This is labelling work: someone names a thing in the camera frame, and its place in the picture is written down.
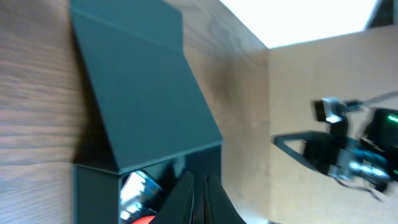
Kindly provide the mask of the dark green gift box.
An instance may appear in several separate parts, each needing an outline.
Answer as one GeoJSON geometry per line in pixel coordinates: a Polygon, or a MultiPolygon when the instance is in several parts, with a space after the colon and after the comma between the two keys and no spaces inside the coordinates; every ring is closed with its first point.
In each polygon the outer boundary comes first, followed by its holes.
{"type": "Polygon", "coordinates": [[[183,52],[182,13],[163,1],[72,1],[72,26],[107,138],[74,167],[75,223],[120,223],[123,176],[183,159],[194,223],[221,133],[183,52]]]}

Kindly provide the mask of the red black handled pliers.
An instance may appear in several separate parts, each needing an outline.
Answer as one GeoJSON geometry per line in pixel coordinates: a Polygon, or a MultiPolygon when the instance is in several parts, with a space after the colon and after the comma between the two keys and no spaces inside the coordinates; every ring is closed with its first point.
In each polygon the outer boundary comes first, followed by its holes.
{"type": "Polygon", "coordinates": [[[137,220],[134,220],[131,224],[149,224],[154,218],[155,218],[155,215],[141,217],[141,218],[138,218],[137,220]]]}

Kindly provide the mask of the clear precision screwdriver set case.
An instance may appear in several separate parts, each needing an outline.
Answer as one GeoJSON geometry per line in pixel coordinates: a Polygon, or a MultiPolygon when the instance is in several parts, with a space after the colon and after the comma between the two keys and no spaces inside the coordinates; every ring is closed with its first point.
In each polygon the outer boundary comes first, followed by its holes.
{"type": "Polygon", "coordinates": [[[164,189],[147,172],[130,173],[120,192],[121,223],[157,214],[164,200],[164,189]]]}

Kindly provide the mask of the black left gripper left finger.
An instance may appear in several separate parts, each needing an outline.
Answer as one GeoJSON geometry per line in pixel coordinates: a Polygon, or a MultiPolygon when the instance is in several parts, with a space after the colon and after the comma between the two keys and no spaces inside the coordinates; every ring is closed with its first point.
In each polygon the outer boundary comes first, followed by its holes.
{"type": "Polygon", "coordinates": [[[193,203],[194,176],[186,171],[150,224],[191,224],[193,203]]]}

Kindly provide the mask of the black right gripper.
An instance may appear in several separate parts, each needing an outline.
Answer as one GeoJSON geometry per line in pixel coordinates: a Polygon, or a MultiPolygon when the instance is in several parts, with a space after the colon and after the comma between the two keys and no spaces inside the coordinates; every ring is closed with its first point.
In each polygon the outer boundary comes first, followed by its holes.
{"type": "Polygon", "coordinates": [[[301,131],[273,135],[272,143],[298,164],[332,178],[360,177],[375,187],[392,181],[387,159],[354,140],[343,149],[333,144],[327,133],[301,131]]]}

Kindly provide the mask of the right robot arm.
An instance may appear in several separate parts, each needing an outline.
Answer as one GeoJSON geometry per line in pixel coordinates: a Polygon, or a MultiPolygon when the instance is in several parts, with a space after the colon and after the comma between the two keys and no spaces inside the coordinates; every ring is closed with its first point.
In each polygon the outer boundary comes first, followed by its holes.
{"type": "Polygon", "coordinates": [[[397,111],[374,110],[358,139],[348,136],[344,114],[329,131],[280,134],[273,144],[306,168],[335,180],[360,177],[383,192],[397,181],[397,111]]]}

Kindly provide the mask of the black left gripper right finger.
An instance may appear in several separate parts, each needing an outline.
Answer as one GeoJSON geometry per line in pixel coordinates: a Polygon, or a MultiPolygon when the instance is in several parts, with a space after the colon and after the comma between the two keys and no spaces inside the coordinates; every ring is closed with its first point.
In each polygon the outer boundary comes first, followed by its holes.
{"type": "Polygon", "coordinates": [[[206,224],[246,224],[234,208],[217,176],[205,176],[203,193],[203,215],[206,224]]]}

